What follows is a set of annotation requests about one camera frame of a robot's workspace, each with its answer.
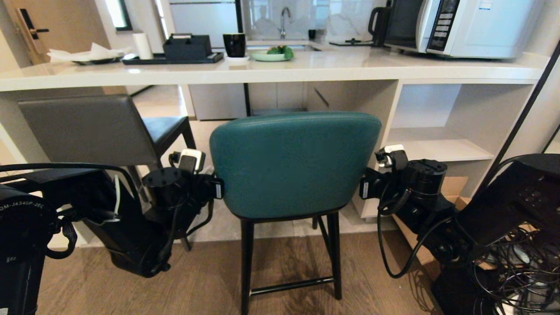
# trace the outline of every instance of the wooden floor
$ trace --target wooden floor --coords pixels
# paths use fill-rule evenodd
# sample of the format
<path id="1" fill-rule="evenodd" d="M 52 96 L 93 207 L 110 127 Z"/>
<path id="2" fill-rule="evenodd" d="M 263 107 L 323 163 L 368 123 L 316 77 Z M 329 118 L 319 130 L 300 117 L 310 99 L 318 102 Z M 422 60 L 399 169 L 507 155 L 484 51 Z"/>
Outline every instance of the wooden floor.
<path id="1" fill-rule="evenodd" d="M 404 265 L 410 249 L 399 231 L 384 232 L 389 261 Z M 441 314 L 418 262 L 401 279 L 383 267 L 374 233 L 341 235 L 343 299 L 332 284 L 251 298 L 250 314 Z M 38 314 L 239 314 L 240 242 L 174 247 L 170 271 L 144 279 L 111 264 L 104 248 L 77 249 L 62 261 L 47 258 Z M 258 239 L 252 286 L 329 276 L 321 237 Z"/>

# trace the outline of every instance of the faucet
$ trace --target faucet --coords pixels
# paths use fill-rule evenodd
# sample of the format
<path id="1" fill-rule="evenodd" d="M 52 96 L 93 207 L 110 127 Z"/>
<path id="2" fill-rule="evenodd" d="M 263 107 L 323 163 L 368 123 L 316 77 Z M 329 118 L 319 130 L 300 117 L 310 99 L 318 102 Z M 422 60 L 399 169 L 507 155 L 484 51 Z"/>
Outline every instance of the faucet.
<path id="1" fill-rule="evenodd" d="M 282 14 L 280 15 L 280 39 L 286 38 L 286 29 L 284 28 L 284 12 L 288 12 L 288 18 L 292 18 L 290 9 L 288 7 L 284 7 L 284 9 L 282 9 Z"/>

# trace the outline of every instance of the microwave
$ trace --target microwave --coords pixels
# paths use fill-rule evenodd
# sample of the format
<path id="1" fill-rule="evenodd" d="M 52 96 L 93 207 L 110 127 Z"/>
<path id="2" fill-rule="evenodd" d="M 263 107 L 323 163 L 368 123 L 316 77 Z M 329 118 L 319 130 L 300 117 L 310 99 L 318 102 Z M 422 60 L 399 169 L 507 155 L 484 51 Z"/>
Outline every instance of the microwave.
<path id="1" fill-rule="evenodd" d="M 543 2 L 393 0 L 385 45 L 456 58 L 517 58 Z"/>

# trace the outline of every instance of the chair footrest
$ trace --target chair footrest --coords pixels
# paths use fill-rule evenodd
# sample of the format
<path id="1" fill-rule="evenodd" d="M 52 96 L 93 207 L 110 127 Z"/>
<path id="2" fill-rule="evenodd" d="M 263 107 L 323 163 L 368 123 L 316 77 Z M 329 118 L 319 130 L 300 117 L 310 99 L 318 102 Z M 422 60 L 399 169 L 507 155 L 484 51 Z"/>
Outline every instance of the chair footrest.
<path id="1" fill-rule="evenodd" d="M 290 282 L 285 284 L 265 286 L 263 288 L 251 289 L 251 291 L 249 292 L 249 296 L 252 297 L 253 295 L 285 291 L 285 290 L 303 288 L 305 286 L 325 284 L 331 282 L 334 282 L 333 277 L 323 277 L 323 278 L 316 278 L 316 279 L 310 279 L 304 281 Z"/>

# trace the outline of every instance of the microwave control panel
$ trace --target microwave control panel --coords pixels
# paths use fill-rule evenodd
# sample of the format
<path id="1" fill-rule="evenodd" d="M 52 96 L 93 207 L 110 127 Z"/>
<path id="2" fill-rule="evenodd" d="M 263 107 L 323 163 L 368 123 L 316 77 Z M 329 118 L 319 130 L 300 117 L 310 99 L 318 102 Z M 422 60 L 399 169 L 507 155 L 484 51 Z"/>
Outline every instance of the microwave control panel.
<path id="1" fill-rule="evenodd" d="M 455 20 L 459 0 L 442 0 L 440 8 L 437 10 L 436 21 L 433 25 L 432 36 L 428 43 L 428 49 L 444 51 L 449 31 Z"/>

